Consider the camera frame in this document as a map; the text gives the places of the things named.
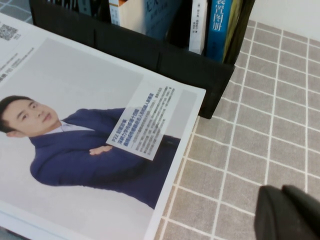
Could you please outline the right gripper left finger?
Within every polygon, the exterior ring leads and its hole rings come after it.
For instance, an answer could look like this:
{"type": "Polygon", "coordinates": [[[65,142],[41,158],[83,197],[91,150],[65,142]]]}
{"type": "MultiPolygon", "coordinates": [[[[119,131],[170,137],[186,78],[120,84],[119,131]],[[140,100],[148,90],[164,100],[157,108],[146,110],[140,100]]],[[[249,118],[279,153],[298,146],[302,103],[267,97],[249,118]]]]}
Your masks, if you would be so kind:
{"type": "Polygon", "coordinates": [[[282,188],[259,188],[254,232],[257,240],[318,240],[319,233],[307,225],[282,188]]]}

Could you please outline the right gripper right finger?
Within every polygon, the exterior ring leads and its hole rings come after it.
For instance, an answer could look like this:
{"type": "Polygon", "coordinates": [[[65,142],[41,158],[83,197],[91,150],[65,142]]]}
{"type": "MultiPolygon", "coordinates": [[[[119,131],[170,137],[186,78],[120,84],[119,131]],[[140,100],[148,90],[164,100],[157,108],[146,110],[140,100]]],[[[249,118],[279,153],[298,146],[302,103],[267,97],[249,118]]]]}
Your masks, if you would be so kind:
{"type": "Polygon", "coordinates": [[[298,213],[313,230],[320,232],[320,202],[303,190],[293,185],[283,185],[282,192],[293,203],[298,213]]]}

